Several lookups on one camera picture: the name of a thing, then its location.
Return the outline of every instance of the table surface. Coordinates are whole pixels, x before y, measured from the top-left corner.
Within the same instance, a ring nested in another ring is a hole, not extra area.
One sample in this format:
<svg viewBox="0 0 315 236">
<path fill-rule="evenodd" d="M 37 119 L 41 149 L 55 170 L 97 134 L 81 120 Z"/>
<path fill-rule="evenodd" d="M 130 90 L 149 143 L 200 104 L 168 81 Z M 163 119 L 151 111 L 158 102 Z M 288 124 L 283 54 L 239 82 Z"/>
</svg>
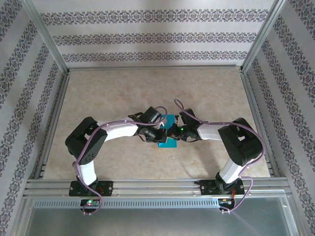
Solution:
<svg viewBox="0 0 315 236">
<path fill-rule="evenodd" d="M 48 157 L 45 179 L 74 179 L 74 157 L 64 144 L 85 118 L 119 120 L 165 106 L 178 114 L 174 98 L 192 108 L 202 120 L 233 121 L 243 117 L 254 127 L 239 71 L 232 69 L 167 69 L 73 71 Z M 94 160 L 98 178 L 215 177 L 229 156 L 221 141 L 178 142 L 177 148 L 158 148 L 139 137 L 106 142 Z M 264 158 L 243 173 L 269 177 Z"/>
</svg>

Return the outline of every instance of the purple wire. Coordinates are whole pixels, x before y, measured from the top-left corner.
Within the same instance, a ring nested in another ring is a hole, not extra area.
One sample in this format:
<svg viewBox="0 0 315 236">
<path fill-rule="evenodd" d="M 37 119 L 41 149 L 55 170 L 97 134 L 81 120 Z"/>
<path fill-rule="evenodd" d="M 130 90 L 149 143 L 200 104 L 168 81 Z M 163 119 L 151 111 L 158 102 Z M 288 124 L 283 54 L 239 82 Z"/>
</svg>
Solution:
<svg viewBox="0 0 315 236">
<path fill-rule="evenodd" d="M 82 157 L 83 157 L 85 151 L 87 150 L 87 148 L 88 148 L 88 146 L 89 146 L 89 144 L 90 144 L 92 138 L 93 138 L 94 135 L 97 133 L 97 131 L 99 131 L 101 128 L 103 128 L 103 127 L 105 127 L 105 126 L 106 126 L 106 127 L 109 126 L 110 124 L 139 124 L 139 125 L 145 125 L 145 126 L 155 126 L 155 125 L 158 125 L 158 124 L 160 124 L 161 122 L 163 122 L 163 121 L 166 119 L 166 117 L 167 117 L 167 109 L 166 109 L 165 107 L 163 107 L 163 106 L 158 106 L 158 107 L 156 107 L 156 109 L 158 109 L 158 108 L 162 108 L 162 109 L 165 110 L 165 115 L 164 115 L 164 117 L 163 117 L 161 120 L 159 120 L 158 122 L 149 123 L 149 124 L 148 124 L 148 123 L 141 123 L 141 122 L 136 122 L 136 121 L 131 121 L 131 120 L 117 120 L 117 121 L 112 121 L 112 122 L 108 122 L 108 123 L 105 123 L 105 124 L 100 125 L 100 126 L 99 126 L 98 128 L 96 128 L 96 129 L 93 131 L 93 133 L 90 135 L 90 137 L 89 137 L 87 143 L 84 145 L 84 147 L 83 147 L 83 149 L 82 149 L 82 151 L 81 151 L 81 153 L 80 153 L 78 159 L 77 159 L 75 162 L 72 163 L 72 166 L 74 167 L 74 170 L 75 170 L 75 172 L 76 172 L 76 175 L 78 176 L 79 181 L 83 184 L 84 187 L 86 187 L 86 188 L 89 189 L 92 193 L 96 194 L 96 195 L 99 197 L 99 205 L 98 205 L 98 208 L 95 209 L 95 210 L 92 211 L 92 212 L 89 212 L 89 215 L 92 215 L 92 214 L 98 212 L 98 211 L 100 210 L 100 208 L 102 207 L 102 205 L 103 205 L 103 198 L 102 198 L 102 196 L 101 196 L 98 192 L 96 192 L 95 190 L 91 189 L 88 185 L 86 185 L 86 184 L 84 183 L 83 179 L 82 179 L 81 176 L 80 176 L 80 172 L 79 172 L 79 162 L 81 161 L 81 159 L 82 159 Z M 85 212 L 85 207 L 86 207 L 86 205 L 84 205 L 84 206 L 83 206 L 83 209 L 82 209 L 83 214 L 86 214 L 86 212 Z"/>
<path fill-rule="evenodd" d="M 259 139 L 259 141 L 261 142 L 261 145 L 262 145 L 262 153 L 261 153 L 261 155 L 260 155 L 256 160 L 254 160 L 254 161 L 252 161 L 251 163 L 245 165 L 244 168 L 240 171 L 239 176 L 241 175 L 241 173 L 242 173 L 246 168 L 248 168 L 250 165 L 252 165 L 252 164 L 256 163 L 257 161 L 259 161 L 259 160 L 265 155 L 266 149 L 267 149 L 266 144 L 265 144 L 264 140 L 260 137 L 260 135 L 257 134 L 254 130 L 248 128 L 247 126 L 244 126 L 244 125 L 238 124 L 238 123 L 234 123 L 234 122 L 208 122 L 208 121 L 200 120 L 200 119 L 198 119 L 197 117 L 195 117 L 195 116 L 189 114 L 188 112 L 186 112 L 186 111 L 184 110 L 184 105 L 182 104 L 182 102 L 181 102 L 180 100 L 174 99 L 174 102 L 175 102 L 176 106 L 178 106 L 179 109 L 182 110 L 182 112 L 184 112 L 186 115 L 190 116 L 191 118 L 197 120 L 197 121 L 200 122 L 200 123 L 208 124 L 208 125 L 235 125 L 235 126 L 238 126 L 238 127 L 243 128 L 243 129 L 245 129 L 245 130 L 248 130 L 249 132 L 253 133 L 253 134 Z M 224 212 L 232 212 L 232 211 L 234 211 L 236 208 L 238 208 L 239 205 L 244 201 L 245 197 L 248 195 L 250 189 L 252 188 L 253 179 L 252 179 L 251 177 L 241 177 L 241 178 L 250 179 L 250 180 L 252 181 L 252 183 L 250 184 L 250 187 L 248 188 L 247 192 L 244 194 L 244 196 L 242 197 L 242 199 L 240 200 L 240 202 L 239 202 L 233 209 L 230 210 L 230 209 L 228 209 L 228 208 L 226 208 L 226 207 L 221 206 L 221 208 L 223 208 L 223 209 L 226 210 L 226 211 L 224 211 Z"/>
</svg>

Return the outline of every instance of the purple cable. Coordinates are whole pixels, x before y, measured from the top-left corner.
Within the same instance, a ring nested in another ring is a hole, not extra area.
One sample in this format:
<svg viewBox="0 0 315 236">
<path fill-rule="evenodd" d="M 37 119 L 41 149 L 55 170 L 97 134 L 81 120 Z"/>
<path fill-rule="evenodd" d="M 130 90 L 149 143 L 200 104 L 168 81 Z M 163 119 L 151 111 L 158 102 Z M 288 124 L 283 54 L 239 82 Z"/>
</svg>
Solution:
<svg viewBox="0 0 315 236">
<path fill-rule="evenodd" d="M 74 170 L 75 170 L 75 172 L 76 172 L 76 175 L 78 176 L 79 181 L 83 184 L 84 187 L 86 187 L 86 188 L 89 189 L 92 193 L 96 194 L 96 195 L 99 197 L 99 206 L 98 206 L 98 208 L 95 209 L 95 210 L 92 211 L 92 212 L 89 212 L 89 215 L 92 215 L 92 214 L 96 213 L 97 211 L 99 211 L 100 208 L 101 208 L 102 205 L 103 205 L 103 198 L 102 198 L 102 196 L 101 196 L 98 192 L 96 192 L 95 190 L 91 189 L 88 185 L 86 185 L 86 184 L 84 183 L 83 179 L 82 179 L 81 176 L 80 176 L 80 172 L 79 172 L 79 162 L 81 161 L 81 159 L 82 159 L 82 157 L 83 157 L 85 151 L 87 150 L 87 148 L 88 148 L 88 146 L 89 146 L 89 144 L 90 144 L 92 138 L 93 138 L 94 135 L 97 133 L 97 131 L 99 131 L 101 128 L 103 128 L 103 127 L 105 127 L 105 126 L 106 126 L 106 127 L 109 126 L 110 124 L 139 124 L 139 125 L 146 125 L 146 126 L 155 126 L 155 125 L 158 125 L 158 124 L 160 124 L 161 122 L 163 122 L 163 121 L 166 119 L 166 117 L 167 117 L 167 109 L 166 109 L 165 107 L 163 107 L 163 106 L 158 106 L 158 107 L 156 107 L 156 109 L 158 109 L 158 108 L 162 108 L 162 109 L 165 110 L 165 115 L 164 115 L 164 117 L 163 117 L 161 120 L 159 120 L 158 122 L 148 124 L 148 123 L 141 123 L 141 122 L 136 122 L 136 121 L 131 121 L 131 120 L 117 120 L 117 121 L 112 121 L 112 122 L 108 122 L 108 123 L 105 123 L 105 124 L 100 125 L 100 126 L 99 126 L 98 128 L 96 128 L 96 129 L 93 131 L 93 133 L 90 135 L 90 137 L 89 137 L 87 143 L 84 145 L 84 147 L 83 147 L 83 149 L 82 149 L 82 151 L 81 151 L 81 153 L 80 153 L 78 159 L 77 159 L 75 162 L 72 163 L 72 166 L 74 167 Z M 86 214 L 86 212 L 85 212 L 85 207 L 86 207 L 86 205 L 84 205 L 84 206 L 83 206 L 83 209 L 82 209 L 83 214 Z"/>
<path fill-rule="evenodd" d="M 259 141 L 261 142 L 261 145 L 262 145 L 262 153 L 261 153 L 261 155 L 260 155 L 256 160 L 254 160 L 254 161 L 252 161 L 251 163 L 248 163 L 247 165 L 245 165 L 244 168 L 240 171 L 239 176 L 241 175 L 241 173 L 242 173 L 246 168 L 248 168 L 250 165 L 252 165 L 252 164 L 256 163 L 257 161 L 259 161 L 259 160 L 265 155 L 266 149 L 267 149 L 266 144 L 265 144 L 264 140 L 260 137 L 260 135 L 257 134 L 254 130 L 248 128 L 247 126 L 244 126 L 244 125 L 238 124 L 238 123 L 234 123 L 234 122 L 208 122 L 208 121 L 200 120 L 200 119 L 198 119 L 197 117 L 195 117 L 195 116 L 189 114 L 188 112 L 186 112 L 186 111 L 184 110 L 184 105 L 182 104 L 182 102 L 181 102 L 180 100 L 174 99 L 174 102 L 175 102 L 176 106 L 178 106 L 179 109 L 181 109 L 182 112 L 184 112 L 186 115 L 190 116 L 191 118 L 197 120 L 197 121 L 200 122 L 200 123 L 208 124 L 208 125 L 230 125 L 230 124 L 231 124 L 231 125 L 235 125 L 235 126 L 238 126 L 238 127 L 243 128 L 243 129 L 245 129 L 245 130 L 248 130 L 249 132 L 253 133 L 253 134 L 259 139 Z M 244 194 L 244 196 L 242 197 L 242 199 L 240 200 L 240 202 L 239 202 L 233 209 L 230 210 L 230 209 L 228 209 L 228 208 L 226 208 L 226 207 L 221 206 L 221 208 L 223 208 L 223 209 L 226 210 L 226 211 L 223 211 L 224 213 L 225 213 L 225 212 L 232 212 L 233 210 L 235 210 L 236 208 L 238 208 L 239 205 L 244 201 L 244 199 L 245 199 L 245 197 L 247 196 L 247 194 L 249 193 L 250 189 L 252 188 L 253 179 L 252 179 L 251 177 L 241 177 L 241 178 L 250 179 L 250 180 L 252 181 L 252 183 L 250 184 L 250 187 L 248 188 L 247 192 Z"/>
</svg>

